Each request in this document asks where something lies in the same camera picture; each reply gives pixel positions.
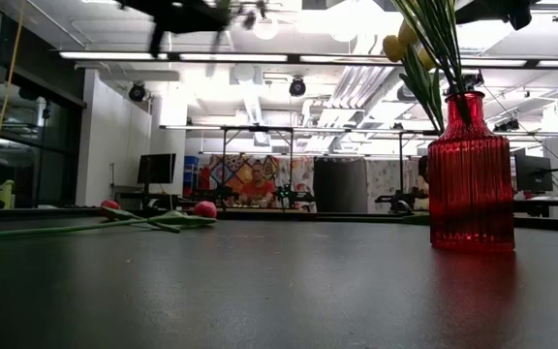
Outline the overhead LED light bar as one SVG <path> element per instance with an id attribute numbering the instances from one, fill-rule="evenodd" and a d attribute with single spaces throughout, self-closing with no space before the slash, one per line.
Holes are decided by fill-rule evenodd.
<path id="1" fill-rule="evenodd" d="M 279 64 L 279 65 L 328 65 L 328 66 L 399 66 L 382 55 L 353 54 L 302 54 L 302 53 L 237 53 L 237 52 L 167 52 L 153 57 L 137 51 L 73 51 L 60 50 L 61 58 L 88 62 L 136 63 L 217 63 L 217 64 Z M 558 70 L 558 59 L 551 58 L 498 58 L 463 57 L 469 69 Z"/>

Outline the floral hanging cloth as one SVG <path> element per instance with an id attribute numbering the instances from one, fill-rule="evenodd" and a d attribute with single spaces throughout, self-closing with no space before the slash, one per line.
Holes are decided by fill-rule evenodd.
<path id="1" fill-rule="evenodd" d="M 306 192 L 314 195 L 315 159 L 313 157 L 279 157 L 278 170 L 275 173 L 276 187 L 292 183 L 296 192 Z"/>

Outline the person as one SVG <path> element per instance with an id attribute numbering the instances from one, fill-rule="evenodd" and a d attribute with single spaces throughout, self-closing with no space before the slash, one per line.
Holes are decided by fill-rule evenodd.
<path id="1" fill-rule="evenodd" d="M 275 185 L 264 177 L 264 166 L 256 160 L 252 166 L 252 179 L 240 190 L 239 201 L 246 206 L 273 207 Z"/>
<path id="2" fill-rule="evenodd" d="M 415 204 L 417 210 L 429 210 L 429 181 L 428 157 L 423 156 L 418 160 L 418 178 L 415 189 Z"/>

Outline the dark grey curtain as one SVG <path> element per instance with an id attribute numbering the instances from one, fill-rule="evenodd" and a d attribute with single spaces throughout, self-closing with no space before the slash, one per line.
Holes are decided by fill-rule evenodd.
<path id="1" fill-rule="evenodd" d="M 313 185 L 318 212 L 367 212 L 366 165 L 362 158 L 316 157 Z"/>

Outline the small black ceiling fixture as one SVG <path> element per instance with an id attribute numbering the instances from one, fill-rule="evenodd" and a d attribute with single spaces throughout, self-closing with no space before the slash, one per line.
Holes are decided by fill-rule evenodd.
<path id="1" fill-rule="evenodd" d="M 515 118 L 507 118 L 496 123 L 493 128 L 494 133 L 505 133 L 517 131 L 520 128 L 519 122 Z"/>

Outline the blue storage bins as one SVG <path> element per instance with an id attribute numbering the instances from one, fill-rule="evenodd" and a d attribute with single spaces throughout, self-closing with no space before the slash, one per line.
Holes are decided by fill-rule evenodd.
<path id="1" fill-rule="evenodd" d="M 187 155 L 184 158 L 183 190 L 184 197 L 189 197 L 199 187 L 200 159 Z"/>

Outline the black table edge frame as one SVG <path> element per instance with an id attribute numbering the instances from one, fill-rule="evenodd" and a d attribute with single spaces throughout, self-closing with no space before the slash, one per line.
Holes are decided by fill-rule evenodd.
<path id="1" fill-rule="evenodd" d="M 48 219 L 80 219 L 96 218 L 106 221 L 99 208 L 58 208 L 58 209 L 0 209 L 0 222 L 39 221 Z M 219 220 L 250 220 L 250 221 L 303 221 L 303 222 L 340 222 L 340 223 L 385 223 L 403 224 L 404 216 L 391 214 L 365 213 L 307 213 L 304 211 L 287 212 L 271 210 L 268 212 L 228 209 L 219 211 Z M 515 217 L 514 227 L 517 229 L 533 229 L 558 232 L 557 218 Z"/>

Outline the yellow-green container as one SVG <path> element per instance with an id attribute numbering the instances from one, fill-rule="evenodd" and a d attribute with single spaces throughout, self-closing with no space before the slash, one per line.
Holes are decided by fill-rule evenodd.
<path id="1" fill-rule="evenodd" d="M 11 179 L 0 184 L 0 201 L 4 203 L 4 209 L 12 209 L 15 207 L 15 182 Z"/>

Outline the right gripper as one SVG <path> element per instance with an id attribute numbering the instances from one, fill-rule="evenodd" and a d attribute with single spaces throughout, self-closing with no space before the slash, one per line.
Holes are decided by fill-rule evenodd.
<path id="1" fill-rule="evenodd" d="M 455 11 L 455 19 L 457 24 L 501 20 L 520 30 L 531 22 L 533 4 L 534 0 L 470 0 Z"/>

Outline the white patterned cloth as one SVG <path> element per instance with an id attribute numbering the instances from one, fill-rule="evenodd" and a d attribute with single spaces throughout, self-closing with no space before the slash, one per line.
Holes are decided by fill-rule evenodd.
<path id="1" fill-rule="evenodd" d="M 416 185 L 418 158 L 404 160 L 404 191 L 409 192 Z M 366 162 L 366 187 L 369 213 L 390 213 L 390 204 L 376 204 L 381 195 L 393 195 L 400 186 L 399 160 L 380 160 Z"/>

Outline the white round pendant lamp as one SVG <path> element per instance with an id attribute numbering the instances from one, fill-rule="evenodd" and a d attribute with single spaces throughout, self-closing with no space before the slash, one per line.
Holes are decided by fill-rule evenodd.
<path id="1" fill-rule="evenodd" d="M 268 9 L 260 9 L 253 26 L 254 35 L 261 40 L 269 41 L 279 33 L 279 21 Z"/>

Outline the black metal station frame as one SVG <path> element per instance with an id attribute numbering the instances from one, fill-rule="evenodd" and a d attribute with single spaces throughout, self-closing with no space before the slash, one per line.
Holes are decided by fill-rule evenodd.
<path id="1" fill-rule="evenodd" d="M 400 143 L 400 149 L 399 149 L 399 172 L 400 172 L 400 186 L 399 189 L 397 191 L 401 191 L 404 193 L 408 193 L 404 191 L 404 154 L 403 154 L 403 136 L 407 134 L 407 131 L 401 132 L 399 135 L 399 143 Z"/>
<path id="2" fill-rule="evenodd" d="M 223 135 L 223 145 L 222 145 L 222 159 L 221 159 L 221 166 L 222 166 L 222 173 L 220 176 L 220 197 L 223 197 L 224 194 L 227 193 L 227 187 L 230 187 L 231 189 L 232 186 L 230 184 L 228 184 L 228 179 L 227 179 L 227 169 L 228 169 L 228 156 L 227 156 L 227 145 L 229 140 L 227 139 L 227 135 L 229 131 L 223 131 L 224 135 Z M 293 142 L 294 142 L 294 133 L 289 133 L 289 132 L 281 132 L 281 131 L 270 131 L 270 132 L 275 132 L 277 133 L 280 137 L 282 137 L 284 139 L 284 142 L 289 146 L 289 151 L 290 151 L 290 159 L 293 159 L 294 156 L 294 148 L 293 148 Z M 270 132 L 250 132 L 250 133 L 265 133 L 268 134 Z M 261 159 L 253 159 L 252 163 L 248 163 L 246 159 L 243 160 L 243 163 L 240 164 L 239 161 L 236 161 L 238 168 L 236 169 L 236 178 L 239 178 L 239 173 L 241 170 L 241 167 L 244 165 L 247 165 L 249 167 L 249 179 L 244 182 L 237 190 L 237 199 L 234 202 L 237 206 L 246 206 L 243 205 L 240 201 L 239 201 L 239 193 L 241 188 L 252 179 L 252 166 L 254 164 L 254 162 L 256 160 L 260 160 L 263 163 L 263 173 L 264 173 L 264 177 L 266 179 L 268 179 L 269 181 L 271 181 L 274 185 L 275 183 L 273 182 L 273 179 L 275 178 L 275 174 L 271 174 L 269 171 L 271 170 L 271 168 L 273 167 L 273 157 L 266 157 L 265 160 L 261 160 Z M 262 207 L 262 208 L 274 208 L 276 207 L 276 201 L 278 199 L 274 196 L 274 206 L 273 207 Z"/>

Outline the black ceiling track rail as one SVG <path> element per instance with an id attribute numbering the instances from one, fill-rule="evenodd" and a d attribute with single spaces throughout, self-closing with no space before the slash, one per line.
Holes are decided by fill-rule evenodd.
<path id="1" fill-rule="evenodd" d="M 537 2 L 530 6 L 533 16 L 546 16 L 549 21 L 558 22 L 558 3 Z"/>

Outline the red ribbed glass vase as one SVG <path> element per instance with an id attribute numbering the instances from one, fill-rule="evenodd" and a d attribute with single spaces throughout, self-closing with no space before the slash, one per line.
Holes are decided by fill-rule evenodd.
<path id="1" fill-rule="evenodd" d="M 510 142 L 488 129 L 483 97 L 449 96 L 448 126 L 428 146 L 430 243 L 437 249 L 515 248 Z"/>

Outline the distant LED light beam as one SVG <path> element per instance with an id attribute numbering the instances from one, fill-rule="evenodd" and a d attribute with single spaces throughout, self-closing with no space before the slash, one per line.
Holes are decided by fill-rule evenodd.
<path id="1" fill-rule="evenodd" d="M 175 126 L 175 125 L 161 125 L 160 129 L 173 130 L 173 131 L 248 131 L 248 132 L 270 132 L 281 131 L 289 133 L 307 133 L 307 134 L 348 134 L 360 133 L 371 135 L 394 135 L 394 134 L 417 134 L 424 136 L 437 136 L 434 130 L 399 130 L 399 129 L 351 129 L 351 128 L 318 128 L 318 127 L 288 127 L 288 126 Z M 557 137 L 558 132 L 494 132 L 499 136 L 518 136 L 518 137 Z"/>

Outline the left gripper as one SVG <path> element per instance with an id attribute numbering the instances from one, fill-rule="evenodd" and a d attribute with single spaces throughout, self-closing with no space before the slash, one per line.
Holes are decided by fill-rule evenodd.
<path id="1" fill-rule="evenodd" d="M 231 21 L 230 9 L 204 0 L 118 0 L 122 10 L 134 9 L 152 17 L 158 33 L 219 32 Z"/>

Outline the black computer monitor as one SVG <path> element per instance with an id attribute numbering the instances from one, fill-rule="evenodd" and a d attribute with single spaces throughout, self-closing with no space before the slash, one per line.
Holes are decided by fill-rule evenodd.
<path id="1" fill-rule="evenodd" d="M 139 160 L 138 184 L 148 194 L 151 184 L 172 184 L 175 153 L 141 155 Z"/>
<path id="2" fill-rule="evenodd" d="M 551 162 L 548 158 L 515 155 L 514 163 L 518 191 L 545 193 L 553 190 Z"/>

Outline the colourful patchwork quilt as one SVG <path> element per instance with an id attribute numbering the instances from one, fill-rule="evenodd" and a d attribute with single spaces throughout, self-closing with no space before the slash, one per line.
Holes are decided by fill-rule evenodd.
<path id="1" fill-rule="evenodd" d="M 255 157 L 255 156 L 245 156 L 245 155 L 227 155 L 228 156 L 228 169 L 227 169 L 227 179 L 228 184 L 232 186 L 227 187 L 227 198 L 224 200 L 226 206 L 237 206 L 234 202 L 237 199 L 237 192 L 236 190 L 249 179 L 249 167 L 244 165 L 241 167 L 239 178 L 236 178 L 236 169 L 238 165 L 236 161 L 239 161 L 240 164 L 243 163 L 243 160 L 246 159 L 248 163 L 252 163 L 253 159 L 261 159 L 265 160 L 266 157 L 270 156 L 262 156 L 262 157 Z M 278 170 L 278 158 L 273 157 L 273 167 L 269 171 L 271 174 L 275 174 Z M 209 163 L 206 165 L 201 166 L 200 169 L 200 178 L 199 178 L 199 189 L 200 190 L 211 190 L 211 191 L 219 191 L 220 190 L 220 176 L 222 173 L 222 166 L 221 166 L 221 159 L 222 155 L 219 154 L 212 154 L 210 156 Z M 280 201 L 276 201 L 276 207 L 280 206 Z"/>

